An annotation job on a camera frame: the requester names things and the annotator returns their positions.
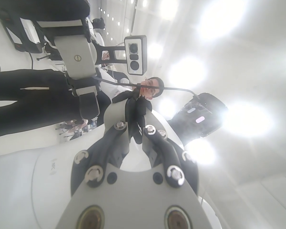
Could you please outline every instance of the black hair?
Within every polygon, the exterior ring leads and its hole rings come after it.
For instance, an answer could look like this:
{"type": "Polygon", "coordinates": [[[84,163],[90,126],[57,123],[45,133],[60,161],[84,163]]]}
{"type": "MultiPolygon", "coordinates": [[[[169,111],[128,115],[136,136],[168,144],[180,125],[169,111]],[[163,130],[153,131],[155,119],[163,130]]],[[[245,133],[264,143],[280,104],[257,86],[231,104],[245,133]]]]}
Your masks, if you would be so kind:
{"type": "Polygon", "coordinates": [[[159,87],[160,87],[160,89],[159,89],[160,91],[159,91],[157,94],[155,94],[152,98],[155,98],[155,97],[160,96],[160,95],[163,93],[163,89],[161,89],[161,88],[164,87],[164,82],[163,82],[163,80],[160,79],[159,77],[151,77],[151,78],[149,78],[149,79],[156,79],[156,80],[158,81],[159,87]]]}

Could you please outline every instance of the ceiling light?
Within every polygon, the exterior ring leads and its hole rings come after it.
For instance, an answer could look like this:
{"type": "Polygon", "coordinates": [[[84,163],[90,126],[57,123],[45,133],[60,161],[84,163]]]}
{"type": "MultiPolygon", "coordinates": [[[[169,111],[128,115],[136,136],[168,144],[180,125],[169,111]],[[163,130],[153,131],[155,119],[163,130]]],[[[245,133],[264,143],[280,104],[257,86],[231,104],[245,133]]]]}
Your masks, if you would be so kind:
{"type": "Polygon", "coordinates": [[[171,66],[169,77],[175,87],[191,89],[205,78],[206,70],[195,57],[185,57],[171,66]]]}
{"type": "Polygon", "coordinates": [[[172,20],[177,12],[177,0],[163,0],[161,2],[160,13],[166,20],[172,20]]]}
{"type": "Polygon", "coordinates": [[[203,13],[198,26],[199,33],[206,39],[229,33],[240,22],[245,7],[245,0],[215,1],[203,13]]]}
{"type": "Polygon", "coordinates": [[[204,138],[196,139],[185,145],[191,158],[201,164],[212,164],[215,161],[215,152],[204,138]]]}
{"type": "Polygon", "coordinates": [[[163,47],[159,44],[151,44],[148,47],[147,54],[150,58],[159,59],[162,55],[163,47]]]}
{"type": "Polygon", "coordinates": [[[166,120],[170,120],[177,112],[177,107],[171,99],[166,98],[160,101],[158,110],[166,120]]]}
{"type": "Polygon", "coordinates": [[[273,125],[268,114],[258,106],[248,103],[237,103],[229,108],[224,127],[230,132],[242,136],[265,134],[273,125]]]}

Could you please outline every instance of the white ceiling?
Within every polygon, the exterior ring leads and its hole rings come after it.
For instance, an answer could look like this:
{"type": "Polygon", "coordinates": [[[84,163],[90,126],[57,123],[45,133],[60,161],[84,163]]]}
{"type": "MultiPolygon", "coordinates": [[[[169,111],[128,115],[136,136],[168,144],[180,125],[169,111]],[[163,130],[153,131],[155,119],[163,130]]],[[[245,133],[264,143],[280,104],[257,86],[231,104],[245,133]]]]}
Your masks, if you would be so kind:
{"type": "MultiPolygon", "coordinates": [[[[102,0],[102,7],[115,19],[127,21],[126,6],[135,6],[127,1],[102,0]]],[[[132,34],[163,45],[163,53],[159,60],[149,59],[146,77],[159,76],[166,86],[174,86],[170,67],[193,55],[203,62],[207,76],[190,89],[211,93],[228,107],[236,101],[257,105],[274,120],[273,129],[260,137],[243,138],[224,128],[207,137],[216,160],[200,166],[200,194],[207,189],[205,196],[223,228],[286,228],[286,0],[249,0],[240,24],[214,41],[201,39],[196,30],[213,0],[179,0],[171,22],[159,16],[161,0],[147,1],[143,8],[143,0],[138,0],[132,34]]],[[[123,41],[129,24],[118,27],[106,21],[113,44],[123,41]]],[[[164,98],[172,99],[179,109],[191,95],[164,92],[152,100],[155,110],[164,98]]]]}

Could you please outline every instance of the eyeglasses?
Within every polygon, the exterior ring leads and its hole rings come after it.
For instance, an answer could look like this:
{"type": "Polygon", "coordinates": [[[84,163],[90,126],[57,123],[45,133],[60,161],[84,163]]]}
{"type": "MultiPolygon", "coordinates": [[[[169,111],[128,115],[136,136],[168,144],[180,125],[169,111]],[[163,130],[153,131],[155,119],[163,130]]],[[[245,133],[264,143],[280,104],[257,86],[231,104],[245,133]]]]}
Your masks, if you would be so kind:
{"type": "MultiPolygon", "coordinates": [[[[148,85],[148,86],[153,86],[153,81],[150,80],[150,79],[148,79],[148,80],[146,81],[146,85],[148,85]]],[[[151,96],[154,96],[154,95],[156,94],[156,90],[155,90],[154,88],[148,88],[148,89],[147,89],[147,92],[148,92],[148,94],[151,95],[151,96]]]]}

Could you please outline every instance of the white robot body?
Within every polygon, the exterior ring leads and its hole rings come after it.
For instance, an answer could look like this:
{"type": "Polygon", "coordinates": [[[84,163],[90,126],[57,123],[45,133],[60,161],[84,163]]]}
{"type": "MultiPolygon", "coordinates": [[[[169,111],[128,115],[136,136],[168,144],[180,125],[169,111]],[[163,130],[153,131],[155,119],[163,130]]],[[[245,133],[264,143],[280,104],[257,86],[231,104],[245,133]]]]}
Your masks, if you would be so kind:
{"type": "MultiPolygon", "coordinates": [[[[180,145],[167,121],[153,111],[168,137],[180,145]]],[[[71,200],[70,179],[74,156],[104,135],[101,125],[77,139],[46,148],[0,156],[0,228],[54,229],[71,200]]],[[[121,170],[145,171],[150,162],[131,139],[121,170]]]]}

